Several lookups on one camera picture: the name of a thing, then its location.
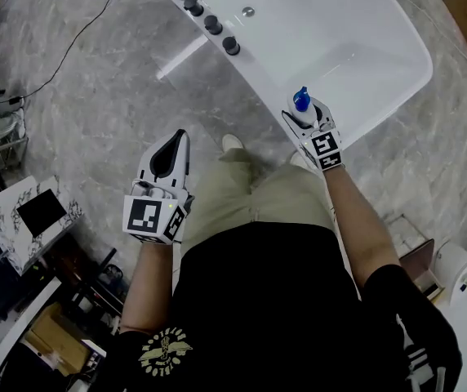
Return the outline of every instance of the khaki pants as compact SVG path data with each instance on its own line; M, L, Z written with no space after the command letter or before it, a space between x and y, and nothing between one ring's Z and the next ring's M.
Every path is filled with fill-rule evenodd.
M253 191L253 164L244 149L230 149L199 181L186 220L181 253L248 222L319 225L334 231L324 181L286 164Z

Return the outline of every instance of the gray floor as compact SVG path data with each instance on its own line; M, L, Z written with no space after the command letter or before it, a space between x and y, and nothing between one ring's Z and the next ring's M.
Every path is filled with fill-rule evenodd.
M350 147L346 162L385 219L405 213L438 246L453 239L467 247L467 45L442 0L399 2L431 52L434 77ZM34 90L104 4L10 0L0 18L0 82L12 92ZM116 247L129 276L139 243L122 234L123 195L156 137L189 132L190 188L219 155L226 132L243 139L263 174L292 153L259 98L210 43L156 78L199 35L168 0L113 0L27 108L24 172L66 181L86 211L76 229L82 245L99 258Z

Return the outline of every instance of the blue nozzle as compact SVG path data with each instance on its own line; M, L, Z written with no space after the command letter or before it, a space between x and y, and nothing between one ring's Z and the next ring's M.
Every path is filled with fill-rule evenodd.
M308 94L308 89L306 87L302 87L295 96L293 96L293 103L296 104L296 109L299 112L305 112L308 110L308 106L311 103L311 99Z

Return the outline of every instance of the white bathtub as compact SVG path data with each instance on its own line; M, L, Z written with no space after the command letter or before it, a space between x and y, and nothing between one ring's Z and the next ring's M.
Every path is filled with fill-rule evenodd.
M296 143L281 115L290 92L307 86L330 109L347 147L433 73L424 43L396 0L201 1L205 13L193 21L222 51L222 40L235 36L241 52L225 56ZM255 15L243 16L245 7ZM204 29L210 14L225 27L219 36Z

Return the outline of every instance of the gold emblem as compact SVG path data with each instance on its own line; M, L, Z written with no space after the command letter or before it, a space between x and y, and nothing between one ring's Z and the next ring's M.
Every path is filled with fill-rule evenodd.
M145 353L139 357L141 367L152 376L168 376L174 365L180 364L180 357L191 350L187 343L181 341L186 338L182 329L167 328L149 340L149 345L143 346Z

